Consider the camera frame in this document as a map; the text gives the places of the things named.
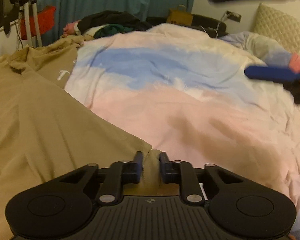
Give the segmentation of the cream quilted pillow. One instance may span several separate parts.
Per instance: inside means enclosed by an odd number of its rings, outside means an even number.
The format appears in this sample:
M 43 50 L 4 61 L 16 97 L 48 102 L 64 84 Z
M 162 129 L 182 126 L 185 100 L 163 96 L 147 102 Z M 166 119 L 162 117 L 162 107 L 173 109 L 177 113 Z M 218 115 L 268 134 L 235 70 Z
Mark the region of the cream quilted pillow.
M 259 4 L 253 32 L 271 38 L 285 50 L 300 55 L 300 20 L 285 12 Z

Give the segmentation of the red fuzzy cloth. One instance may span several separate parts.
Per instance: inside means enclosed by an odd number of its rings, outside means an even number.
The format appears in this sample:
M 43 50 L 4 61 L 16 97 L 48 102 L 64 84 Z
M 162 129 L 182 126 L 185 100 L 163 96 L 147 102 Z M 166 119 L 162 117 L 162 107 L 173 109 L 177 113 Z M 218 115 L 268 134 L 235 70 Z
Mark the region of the red fuzzy cloth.
M 39 31 L 40 35 L 43 35 L 47 31 L 50 31 L 54 25 L 55 25 L 55 12 L 56 7 L 48 5 L 44 7 L 43 10 L 39 11 L 38 16 L 38 24 L 39 24 Z M 26 25 L 25 25 L 25 18 L 24 16 L 21 18 L 21 27 L 20 27 L 20 33 L 21 33 L 21 39 L 26 40 Z M 34 23 L 34 17 L 32 13 L 30 13 L 30 29 L 31 29 L 31 36 L 36 36 L 36 26 Z

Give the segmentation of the black clothes pile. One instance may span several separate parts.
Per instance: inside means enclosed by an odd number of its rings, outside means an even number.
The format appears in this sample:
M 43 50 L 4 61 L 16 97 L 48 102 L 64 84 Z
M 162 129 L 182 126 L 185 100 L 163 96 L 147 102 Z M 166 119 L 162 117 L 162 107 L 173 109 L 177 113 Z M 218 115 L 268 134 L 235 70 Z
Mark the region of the black clothes pile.
M 119 12 L 106 10 L 98 12 L 96 14 L 85 16 L 84 18 L 79 20 L 77 29 L 80 31 L 80 33 L 84 33 L 90 28 L 106 24 L 118 24 L 137 31 L 146 31 L 153 27 L 153 25 L 151 25 L 147 21 L 142 21 L 126 11 Z

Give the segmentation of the wall power socket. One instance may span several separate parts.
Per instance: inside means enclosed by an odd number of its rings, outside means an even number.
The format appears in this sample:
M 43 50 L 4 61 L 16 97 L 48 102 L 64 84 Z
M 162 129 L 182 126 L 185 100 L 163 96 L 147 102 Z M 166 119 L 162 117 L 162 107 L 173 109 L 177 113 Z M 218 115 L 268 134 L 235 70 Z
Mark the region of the wall power socket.
M 231 21 L 240 23 L 241 18 L 242 18 L 242 15 L 240 15 L 238 13 L 231 12 L 231 11 L 228 11 L 228 10 L 226 11 L 226 19 L 227 20 L 231 20 Z

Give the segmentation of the brown cardboard box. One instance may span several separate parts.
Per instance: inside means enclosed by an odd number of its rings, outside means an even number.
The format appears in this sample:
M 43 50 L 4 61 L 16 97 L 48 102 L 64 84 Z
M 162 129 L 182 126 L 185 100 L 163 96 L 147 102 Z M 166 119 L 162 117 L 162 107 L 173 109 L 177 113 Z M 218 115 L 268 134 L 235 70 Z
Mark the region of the brown cardboard box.
M 193 15 L 187 12 L 185 5 L 179 5 L 176 8 L 169 9 L 167 23 L 191 26 L 193 21 Z

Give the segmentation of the garment steamer on stand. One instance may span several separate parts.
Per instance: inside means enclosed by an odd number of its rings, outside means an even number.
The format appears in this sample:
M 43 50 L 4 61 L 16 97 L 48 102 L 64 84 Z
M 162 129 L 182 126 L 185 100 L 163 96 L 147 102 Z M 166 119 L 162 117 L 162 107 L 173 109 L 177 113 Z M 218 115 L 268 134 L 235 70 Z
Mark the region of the garment steamer on stand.
M 19 47 L 23 47 L 23 42 L 21 40 L 21 20 L 25 21 L 25 31 L 26 31 L 26 40 L 27 44 L 30 47 L 36 48 L 36 46 L 41 47 L 42 38 L 39 29 L 38 21 L 38 9 L 37 9 L 37 0 L 10 0 L 12 5 L 15 5 L 18 9 L 18 22 L 15 22 L 15 27 L 17 31 L 18 41 L 17 41 L 17 50 Z M 31 34 L 31 25 L 30 25 L 30 8 L 32 8 L 32 16 L 34 22 L 35 38 L 36 41 L 32 42 Z

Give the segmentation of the green garment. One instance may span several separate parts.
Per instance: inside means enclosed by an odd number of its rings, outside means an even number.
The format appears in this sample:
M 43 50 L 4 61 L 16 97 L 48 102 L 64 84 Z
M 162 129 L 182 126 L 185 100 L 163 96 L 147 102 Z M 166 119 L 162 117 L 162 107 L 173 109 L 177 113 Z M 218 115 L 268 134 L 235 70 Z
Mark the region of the green garment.
M 116 35 L 118 33 L 125 34 L 133 31 L 134 29 L 131 27 L 125 27 L 120 24 L 109 24 L 105 27 L 101 28 L 94 34 L 94 39 L 110 37 Z

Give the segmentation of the pink blue white duvet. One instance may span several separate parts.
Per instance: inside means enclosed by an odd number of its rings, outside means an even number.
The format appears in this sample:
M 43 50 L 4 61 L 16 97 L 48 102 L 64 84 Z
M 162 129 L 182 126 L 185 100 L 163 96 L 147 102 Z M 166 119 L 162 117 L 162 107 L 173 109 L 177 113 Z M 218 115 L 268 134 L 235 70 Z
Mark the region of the pink blue white duvet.
M 215 39 L 161 24 L 85 42 L 65 89 L 173 160 L 214 163 L 286 194 L 300 239 L 300 106 L 282 85 L 244 74 L 290 57 L 259 34 Z

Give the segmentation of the tan printed sweatshirt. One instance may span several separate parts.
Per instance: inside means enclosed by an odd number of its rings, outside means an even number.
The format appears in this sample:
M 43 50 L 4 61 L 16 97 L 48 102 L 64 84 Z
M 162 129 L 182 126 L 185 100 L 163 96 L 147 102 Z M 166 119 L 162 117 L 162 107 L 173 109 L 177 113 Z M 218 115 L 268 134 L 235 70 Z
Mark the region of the tan printed sweatshirt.
M 135 195 L 159 193 L 159 152 L 94 114 L 65 90 L 83 38 L 70 36 L 0 58 L 0 239 L 11 239 L 8 201 L 88 163 L 108 167 L 144 156 Z

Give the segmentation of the pink garment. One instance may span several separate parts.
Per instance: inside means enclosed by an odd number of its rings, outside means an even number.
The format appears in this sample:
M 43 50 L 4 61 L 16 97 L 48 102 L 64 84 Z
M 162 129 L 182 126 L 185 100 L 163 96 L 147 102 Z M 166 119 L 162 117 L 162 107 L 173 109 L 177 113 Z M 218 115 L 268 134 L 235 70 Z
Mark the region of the pink garment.
M 68 23 L 64 28 L 63 28 L 63 35 L 68 36 L 68 35 L 80 35 L 81 31 L 78 28 L 78 23 L 80 20 L 77 20 L 72 23 Z

